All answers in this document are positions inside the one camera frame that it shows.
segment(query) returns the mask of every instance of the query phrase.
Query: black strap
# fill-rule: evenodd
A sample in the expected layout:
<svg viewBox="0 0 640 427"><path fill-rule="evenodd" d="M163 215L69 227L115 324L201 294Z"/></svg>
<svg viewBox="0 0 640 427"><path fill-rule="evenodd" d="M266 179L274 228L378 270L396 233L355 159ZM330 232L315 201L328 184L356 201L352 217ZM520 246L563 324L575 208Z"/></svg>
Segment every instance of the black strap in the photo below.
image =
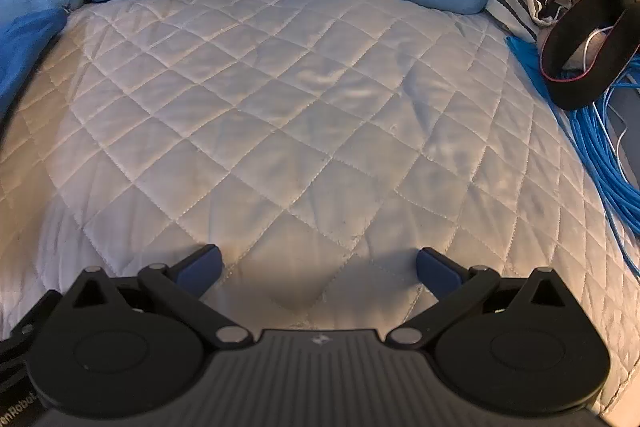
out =
<svg viewBox="0 0 640 427"><path fill-rule="evenodd" d="M581 75L561 78L567 60L596 29L613 26ZM575 110L597 100L622 73L640 47L640 3L624 9L615 0L579 0L555 24L540 55L540 70L551 100Z"/></svg>

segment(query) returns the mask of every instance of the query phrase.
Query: white logo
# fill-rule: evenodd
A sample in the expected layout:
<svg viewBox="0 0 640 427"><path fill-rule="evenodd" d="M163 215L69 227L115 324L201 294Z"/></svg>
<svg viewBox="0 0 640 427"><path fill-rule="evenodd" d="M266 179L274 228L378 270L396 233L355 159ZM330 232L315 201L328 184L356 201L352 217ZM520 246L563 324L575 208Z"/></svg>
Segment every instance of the white logo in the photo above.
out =
<svg viewBox="0 0 640 427"><path fill-rule="evenodd" d="M326 336L324 333L318 333L316 336L314 336L311 339L311 342L313 342L314 344L318 344L318 346L323 346L327 342L331 342L331 341L332 339Z"/></svg>

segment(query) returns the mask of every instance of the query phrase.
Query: mattress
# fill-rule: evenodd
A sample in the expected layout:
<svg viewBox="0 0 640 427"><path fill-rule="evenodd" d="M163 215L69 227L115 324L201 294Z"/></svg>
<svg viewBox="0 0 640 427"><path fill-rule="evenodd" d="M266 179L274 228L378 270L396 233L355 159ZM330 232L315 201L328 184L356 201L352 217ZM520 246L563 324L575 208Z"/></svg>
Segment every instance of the mattress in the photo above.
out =
<svg viewBox="0 0 640 427"><path fill-rule="evenodd" d="M555 268L610 348L607 411L640 357L638 282L504 37L400 0L73 12L4 132L0 333L83 267L133 275L215 243L203 298L233 320L384 335L435 302L414 272L430 246L509 277Z"/></svg>

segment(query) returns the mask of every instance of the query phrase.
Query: quilted mattress pad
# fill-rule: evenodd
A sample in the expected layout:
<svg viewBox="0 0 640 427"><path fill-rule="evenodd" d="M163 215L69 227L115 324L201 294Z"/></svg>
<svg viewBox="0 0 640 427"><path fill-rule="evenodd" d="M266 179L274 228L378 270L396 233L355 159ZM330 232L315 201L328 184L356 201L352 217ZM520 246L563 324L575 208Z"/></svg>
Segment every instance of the quilted mattress pad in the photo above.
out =
<svg viewBox="0 0 640 427"><path fill-rule="evenodd" d="M226 265L204 299L233 320L385 334L434 302L414 273L430 246L555 268L611 350L609 407L640 357L638 282L504 36L399 0L72 13L0 148L2 337L83 267L204 243Z"/></svg>

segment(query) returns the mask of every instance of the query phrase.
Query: blue cable bundle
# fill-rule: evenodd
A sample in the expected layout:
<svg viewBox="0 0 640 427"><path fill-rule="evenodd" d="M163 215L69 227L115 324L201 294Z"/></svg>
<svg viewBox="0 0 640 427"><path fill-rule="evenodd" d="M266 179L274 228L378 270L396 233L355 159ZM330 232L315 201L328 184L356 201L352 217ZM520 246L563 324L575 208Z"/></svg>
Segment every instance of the blue cable bundle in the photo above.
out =
<svg viewBox="0 0 640 427"><path fill-rule="evenodd" d="M536 45L529 44L516 37L507 37L507 44L527 71L537 92L551 107L558 124L567 135L584 168L593 179L593 183L602 200L609 226L620 247L625 264L636 278L640 278L640 269L626 253L625 246L611 214L613 210L624 225L629 227L636 236L640 236L640 191L628 182L618 158L620 140L624 133L620 135L618 145L614 148L606 131L608 121L607 108L609 107L613 90L618 88L640 89L640 84L633 81L636 76L640 78L640 55L636 55L629 62L625 71L620 74L596 102L576 111L564 112L571 127L571 131L569 131L559 113L561 109L558 109L551 102L542 79Z"/></svg>

